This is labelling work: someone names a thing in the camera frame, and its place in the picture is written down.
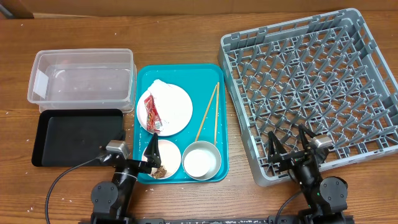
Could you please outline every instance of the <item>clear plastic container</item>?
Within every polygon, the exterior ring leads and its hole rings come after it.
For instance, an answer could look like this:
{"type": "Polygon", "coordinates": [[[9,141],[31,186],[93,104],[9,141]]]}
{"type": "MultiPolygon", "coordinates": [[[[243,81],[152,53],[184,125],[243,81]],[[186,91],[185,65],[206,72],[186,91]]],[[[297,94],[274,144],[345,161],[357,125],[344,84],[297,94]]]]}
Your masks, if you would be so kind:
{"type": "Polygon", "coordinates": [[[27,99],[43,110],[134,109],[136,66],[129,49],[43,50],[27,99]]]}

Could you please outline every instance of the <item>wooden table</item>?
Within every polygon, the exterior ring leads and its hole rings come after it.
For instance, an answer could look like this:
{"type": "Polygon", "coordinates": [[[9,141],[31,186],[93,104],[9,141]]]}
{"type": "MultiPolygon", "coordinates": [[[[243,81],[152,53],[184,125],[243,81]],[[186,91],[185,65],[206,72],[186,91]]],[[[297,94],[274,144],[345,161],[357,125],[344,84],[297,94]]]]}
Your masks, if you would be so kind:
{"type": "MultiPolygon", "coordinates": [[[[102,17],[0,21],[0,223],[45,223],[44,202],[54,179],[65,168],[30,163],[39,109],[27,99],[36,53],[50,49],[127,48],[138,70],[146,65],[215,63],[224,34],[311,16],[314,13],[233,14],[215,16],[102,17]]],[[[363,12],[398,77],[398,13],[363,12]]],[[[275,215],[298,187],[284,183],[259,187],[240,140],[238,120],[227,97],[229,163],[227,177],[213,184],[137,184],[131,212],[137,218],[239,218],[275,215]]],[[[126,116],[132,143],[133,118],[126,116]]],[[[337,175],[349,185],[348,211],[357,223],[397,223],[398,154],[352,166],[337,175]]],[[[92,188],[111,180],[110,167],[84,167],[66,175],[50,199],[52,223],[89,219],[92,188]]],[[[302,196],[284,214],[306,207],[302,196]]]]}

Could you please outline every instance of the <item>metal bowl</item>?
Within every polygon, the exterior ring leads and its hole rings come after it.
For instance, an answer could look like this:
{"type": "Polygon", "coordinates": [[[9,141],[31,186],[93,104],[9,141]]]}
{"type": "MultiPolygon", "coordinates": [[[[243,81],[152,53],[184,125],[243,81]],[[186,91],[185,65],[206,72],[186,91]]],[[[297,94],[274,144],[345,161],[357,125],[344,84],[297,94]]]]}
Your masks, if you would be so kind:
{"type": "Polygon", "coordinates": [[[221,154],[219,152],[219,150],[217,149],[217,147],[215,145],[213,145],[210,142],[206,142],[206,141],[197,141],[192,143],[191,145],[189,145],[184,153],[182,154],[182,167],[184,168],[184,171],[193,179],[195,180],[208,180],[212,177],[214,177],[217,172],[220,170],[221,167],[221,154]],[[210,168],[209,170],[206,172],[205,175],[202,175],[200,177],[195,177],[192,176],[191,174],[189,174],[185,168],[185,158],[186,156],[195,150],[199,150],[199,151],[203,151],[205,153],[207,153],[208,157],[209,157],[209,162],[210,162],[210,168]]]}

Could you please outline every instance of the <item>teal tray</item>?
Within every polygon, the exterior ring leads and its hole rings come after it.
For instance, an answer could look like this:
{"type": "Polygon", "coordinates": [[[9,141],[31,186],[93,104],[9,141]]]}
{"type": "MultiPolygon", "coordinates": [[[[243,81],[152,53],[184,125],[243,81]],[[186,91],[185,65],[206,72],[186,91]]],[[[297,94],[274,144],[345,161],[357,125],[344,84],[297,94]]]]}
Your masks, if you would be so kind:
{"type": "MultiPolygon", "coordinates": [[[[183,154],[185,148],[194,142],[214,87],[216,86],[217,82],[220,83],[218,134],[216,147],[221,154],[221,168],[213,178],[206,181],[199,181],[189,177],[184,172],[181,164],[178,168],[178,171],[167,179],[156,180],[147,174],[139,174],[138,181],[142,184],[176,184],[217,182],[223,180],[229,170],[228,133],[226,123],[226,101],[223,72],[219,66],[213,64],[146,66],[138,73],[137,76],[136,104],[141,95],[156,79],[183,88],[192,100],[193,113],[188,125],[177,134],[167,137],[159,137],[159,139],[167,139],[174,142],[180,149],[181,155],[183,154]]],[[[214,98],[198,140],[208,142],[214,141],[215,107],[216,100],[214,98]]],[[[132,151],[132,158],[141,160],[142,154],[144,153],[144,150],[147,147],[152,135],[139,124],[137,116],[135,116],[134,124],[134,147],[132,151]]]]}

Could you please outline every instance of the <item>red snack wrapper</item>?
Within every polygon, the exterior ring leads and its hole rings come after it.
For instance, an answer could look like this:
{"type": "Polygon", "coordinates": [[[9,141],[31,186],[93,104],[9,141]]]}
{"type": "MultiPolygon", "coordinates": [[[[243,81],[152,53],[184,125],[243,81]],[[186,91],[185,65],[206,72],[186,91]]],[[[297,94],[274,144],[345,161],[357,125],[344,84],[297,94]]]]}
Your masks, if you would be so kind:
{"type": "Polygon", "coordinates": [[[156,110],[154,97],[152,95],[148,96],[144,100],[144,104],[148,114],[147,131],[159,133],[159,129],[162,126],[162,121],[160,120],[159,114],[156,110]]]}

